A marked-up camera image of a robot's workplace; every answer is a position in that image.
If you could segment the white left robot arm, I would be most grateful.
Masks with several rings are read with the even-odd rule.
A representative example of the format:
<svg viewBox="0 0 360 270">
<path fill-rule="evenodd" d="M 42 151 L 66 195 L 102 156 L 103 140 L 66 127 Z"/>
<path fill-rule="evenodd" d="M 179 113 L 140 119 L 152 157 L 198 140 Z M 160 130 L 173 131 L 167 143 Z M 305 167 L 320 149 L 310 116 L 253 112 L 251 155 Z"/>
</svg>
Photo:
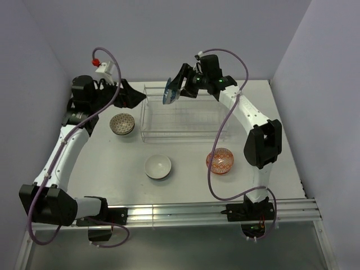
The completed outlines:
<svg viewBox="0 0 360 270">
<path fill-rule="evenodd" d="M 104 79 L 96 81 L 89 75 L 74 78 L 71 92 L 50 158 L 34 182 L 22 185 L 19 191 L 28 223 L 69 226 L 77 219 L 89 217 L 95 224 L 104 224 L 110 217 L 105 198 L 85 196 L 75 199 L 67 193 L 70 176 L 99 120 L 94 113 L 112 98 L 115 107 L 133 109 L 146 95 L 132 88 L 125 79 L 117 86 Z"/>
</svg>

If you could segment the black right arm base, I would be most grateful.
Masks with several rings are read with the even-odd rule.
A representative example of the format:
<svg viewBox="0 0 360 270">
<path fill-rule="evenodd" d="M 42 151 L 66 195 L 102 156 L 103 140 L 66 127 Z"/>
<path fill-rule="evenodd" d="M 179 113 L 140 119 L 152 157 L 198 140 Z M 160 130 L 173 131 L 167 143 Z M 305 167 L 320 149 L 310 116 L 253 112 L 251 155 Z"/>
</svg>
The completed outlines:
<svg viewBox="0 0 360 270">
<path fill-rule="evenodd" d="M 269 201 L 227 204 L 221 211 L 228 222 L 240 222 L 241 230 L 249 241 L 263 239 L 276 227 L 277 208 Z"/>
</svg>

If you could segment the brown patterned bowl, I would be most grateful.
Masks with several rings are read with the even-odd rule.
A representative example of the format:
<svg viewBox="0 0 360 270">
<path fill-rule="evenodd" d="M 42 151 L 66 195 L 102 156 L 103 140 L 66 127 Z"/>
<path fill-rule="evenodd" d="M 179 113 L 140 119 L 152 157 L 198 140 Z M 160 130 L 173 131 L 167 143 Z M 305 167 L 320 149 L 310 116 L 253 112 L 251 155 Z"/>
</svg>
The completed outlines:
<svg viewBox="0 0 360 270">
<path fill-rule="evenodd" d="M 119 136 L 130 134 L 135 128 L 135 119 L 131 114 L 120 113 L 110 119 L 109 127 L 111 131 Z"/>
</svg>

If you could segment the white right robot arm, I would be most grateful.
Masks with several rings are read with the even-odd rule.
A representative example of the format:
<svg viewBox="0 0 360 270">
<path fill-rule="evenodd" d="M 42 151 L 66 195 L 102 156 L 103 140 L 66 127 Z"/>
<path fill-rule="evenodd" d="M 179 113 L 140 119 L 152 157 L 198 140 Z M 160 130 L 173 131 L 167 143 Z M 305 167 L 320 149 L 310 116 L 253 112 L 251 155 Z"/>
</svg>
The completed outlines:
<svg viewBox="0 0 360 270">
<path fill-rule="evenodd" d="M 249 219 L 256 219 L 263 212 L 261 203 L 268 200 L 270 173 L 282 152 L 282 124 L 260 112 L 243 94 L 244 84 L 238 85 L 230 75 L 223 75 L 218 56 L 212 50 L 199 52 L 194 66 L 184 63 L 174 79 L 166 83 L 163 104 L 172 104 L 180 97 L 196 98 L 206 90 L 229 109 L 244 128 L 247 139 L 244 157 L 253 168 L 251 189 L 241 193 L 247 202 L 243 209 Z"/>
</svg>

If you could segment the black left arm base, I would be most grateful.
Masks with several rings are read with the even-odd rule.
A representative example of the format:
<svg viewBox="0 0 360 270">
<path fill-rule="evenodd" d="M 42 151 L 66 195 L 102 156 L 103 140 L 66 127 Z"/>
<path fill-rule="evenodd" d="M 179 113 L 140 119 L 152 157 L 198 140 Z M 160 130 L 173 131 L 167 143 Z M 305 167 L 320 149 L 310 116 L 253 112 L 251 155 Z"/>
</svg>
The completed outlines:
<svg viewBox="0 0 360 270">
<path fill-rule="evenodd" d="M 88 239 L 91 243 L 103 245 L 109 242 L 116 228 L 125 230 L 125 242 L 129 238 L 129 230 L 125 227 L 128 218 L 128 208 L 108 208 L 103 214 L 85 217 L 76 221 L 77 227 L 88 227 Z"/>
</svg>

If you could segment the blue floral bowl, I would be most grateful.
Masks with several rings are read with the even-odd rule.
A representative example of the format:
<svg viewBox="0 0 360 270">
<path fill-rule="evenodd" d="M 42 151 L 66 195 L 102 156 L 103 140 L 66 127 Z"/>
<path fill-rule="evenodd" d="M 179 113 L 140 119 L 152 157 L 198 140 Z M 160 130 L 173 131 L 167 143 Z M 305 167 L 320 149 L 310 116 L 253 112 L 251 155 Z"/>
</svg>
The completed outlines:
<svg viewBox="0 0 360 270">
<path fill-rule="evenodd" d="M 164 94 L 163 94 L 163 100 L 162 100 L 163 105 L 172 104 L 180 97 L 180 91 L 171 90 L 169 88 L 171 81 L 172 81 L 171 78 L 168 78 L 166 82 Z"/>
</svg>

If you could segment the orange geometric patterned bowl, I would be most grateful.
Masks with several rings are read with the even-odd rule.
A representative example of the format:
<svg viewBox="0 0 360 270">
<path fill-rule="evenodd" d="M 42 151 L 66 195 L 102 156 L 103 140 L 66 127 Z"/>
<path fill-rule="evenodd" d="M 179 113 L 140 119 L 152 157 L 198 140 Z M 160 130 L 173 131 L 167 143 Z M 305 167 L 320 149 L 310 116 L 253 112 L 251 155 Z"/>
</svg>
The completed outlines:
<svg viewBox="0 0 360 270">
<path fill-rule="evenodd" d="M 211 172 L 217 175 L 227 174 L 234 164 L 234 155 L 227 148 L 216 148 L 211 162 Z"/>
</svg>

